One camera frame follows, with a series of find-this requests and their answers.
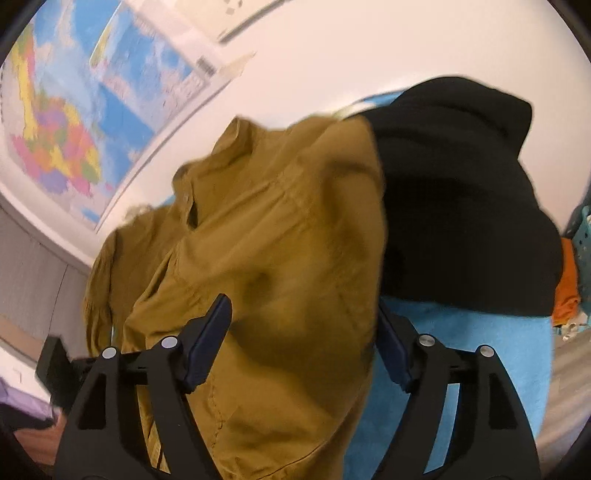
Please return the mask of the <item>olive brown jacket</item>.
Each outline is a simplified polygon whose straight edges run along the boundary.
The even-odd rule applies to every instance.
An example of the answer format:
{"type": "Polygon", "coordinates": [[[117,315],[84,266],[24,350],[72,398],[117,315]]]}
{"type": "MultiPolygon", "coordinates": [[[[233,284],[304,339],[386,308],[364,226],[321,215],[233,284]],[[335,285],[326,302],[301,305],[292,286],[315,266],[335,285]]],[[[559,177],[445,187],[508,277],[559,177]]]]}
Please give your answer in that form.
{"type": "Polygon", "coordinates": [[[367,120],[233,120],[171,205],[114,230],[88,278],[91,355],[141,351],[215,297],[232,324],[188,402],[225,479],[339,479],[370,390],[384,178],[367,120]]]}

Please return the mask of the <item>grey wooden wardrobe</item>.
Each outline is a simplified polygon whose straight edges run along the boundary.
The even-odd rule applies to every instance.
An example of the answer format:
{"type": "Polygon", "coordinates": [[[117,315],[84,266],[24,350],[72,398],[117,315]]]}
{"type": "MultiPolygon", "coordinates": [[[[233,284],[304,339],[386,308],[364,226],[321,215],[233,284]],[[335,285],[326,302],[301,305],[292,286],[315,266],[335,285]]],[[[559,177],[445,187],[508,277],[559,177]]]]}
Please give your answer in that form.
{"type": "Polygon", "coordinates": [[[62,339],[72,358],[89,355],[82,300],[89,267],[1,200],[1,334],[17,327],[42,343],[62,339]]]}

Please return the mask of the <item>blue floral bed sheet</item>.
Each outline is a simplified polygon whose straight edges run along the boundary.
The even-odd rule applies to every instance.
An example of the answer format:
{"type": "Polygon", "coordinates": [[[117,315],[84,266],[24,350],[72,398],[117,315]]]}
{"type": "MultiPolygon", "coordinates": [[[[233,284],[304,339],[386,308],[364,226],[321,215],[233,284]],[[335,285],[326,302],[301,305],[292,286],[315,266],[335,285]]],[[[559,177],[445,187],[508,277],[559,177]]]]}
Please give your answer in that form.
{"type": "Polygon", "coordinates": [[[339,479],[381,355],[409,396],[379,479],[536,479],[489,341],[394,300],[552,313],[560,235],[519,155],[531,105],[461,77],[347,119],[236,118],[175,200],[115,229],[86,287],[109,479],[339,479]]]}

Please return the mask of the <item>orange cloth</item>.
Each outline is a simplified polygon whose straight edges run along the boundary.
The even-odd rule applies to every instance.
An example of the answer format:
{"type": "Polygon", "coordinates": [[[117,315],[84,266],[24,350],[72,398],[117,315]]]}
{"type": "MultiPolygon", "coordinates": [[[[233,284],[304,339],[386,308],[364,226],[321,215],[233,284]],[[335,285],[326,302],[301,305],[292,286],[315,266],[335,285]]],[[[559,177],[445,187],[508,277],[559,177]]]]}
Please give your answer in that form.
{"type": "Polygon", "coordinates": [[[563,251],[563,270],[555,290],[552,325],[561,327],[573,320],[580,304],[578,292],[578,271],[575,262],[573,244],[570,239],[561,239],[563,251]]]}

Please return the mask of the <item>black garment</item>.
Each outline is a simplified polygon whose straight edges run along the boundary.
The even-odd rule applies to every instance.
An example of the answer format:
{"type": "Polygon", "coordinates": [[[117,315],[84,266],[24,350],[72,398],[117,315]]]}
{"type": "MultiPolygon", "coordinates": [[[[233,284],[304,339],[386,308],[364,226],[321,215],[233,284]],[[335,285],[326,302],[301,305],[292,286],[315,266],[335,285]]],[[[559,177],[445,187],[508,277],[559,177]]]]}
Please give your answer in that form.
{"type": "Polygon", "coordinates": [[[531,104],[467,78],[439,77],[365,118],[386,183],[381,294],[549,316],[563,253],[519,160],[531,104]]]}

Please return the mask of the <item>colourful wall map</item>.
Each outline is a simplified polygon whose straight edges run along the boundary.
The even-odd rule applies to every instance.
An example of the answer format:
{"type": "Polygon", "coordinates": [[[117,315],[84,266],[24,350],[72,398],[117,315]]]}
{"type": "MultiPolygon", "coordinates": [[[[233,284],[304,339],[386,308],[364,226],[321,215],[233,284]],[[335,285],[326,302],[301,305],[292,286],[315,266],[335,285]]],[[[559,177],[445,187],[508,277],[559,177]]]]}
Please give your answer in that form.
{"type": "Polygon", "coordinates": [[[175,1],[1,5],[1,188],[96,231],[160,146],[235,77],[175,1]]]}

